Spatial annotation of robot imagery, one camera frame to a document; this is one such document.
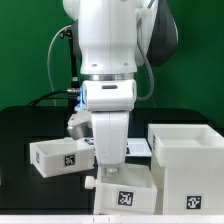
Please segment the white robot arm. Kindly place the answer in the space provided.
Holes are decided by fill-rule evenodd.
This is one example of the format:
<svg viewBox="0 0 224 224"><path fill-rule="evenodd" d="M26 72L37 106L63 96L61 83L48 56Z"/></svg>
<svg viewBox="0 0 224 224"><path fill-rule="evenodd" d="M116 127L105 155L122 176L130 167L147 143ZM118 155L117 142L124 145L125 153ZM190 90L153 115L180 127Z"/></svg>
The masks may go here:
<svg viewBox="0 0 224 224"><path fill-rule="evenodd" d="M98 165L109 171L125 161L129 114L137 97L139 66L166 62L178 43L167 0L62 0L74 21L81 57L84 108L92 124Z"/></svg>

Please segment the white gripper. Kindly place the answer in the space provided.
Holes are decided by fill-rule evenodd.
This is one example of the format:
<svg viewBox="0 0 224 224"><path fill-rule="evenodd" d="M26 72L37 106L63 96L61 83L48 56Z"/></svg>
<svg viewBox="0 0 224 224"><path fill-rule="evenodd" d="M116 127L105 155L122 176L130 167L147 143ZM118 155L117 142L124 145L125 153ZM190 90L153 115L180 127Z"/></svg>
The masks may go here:
<svg viewBox="0 0 224 224"><path fill-rule="evenodd" d="M115 176L125 161L129 112L93 112L91 117L98 165Z"/></svg>

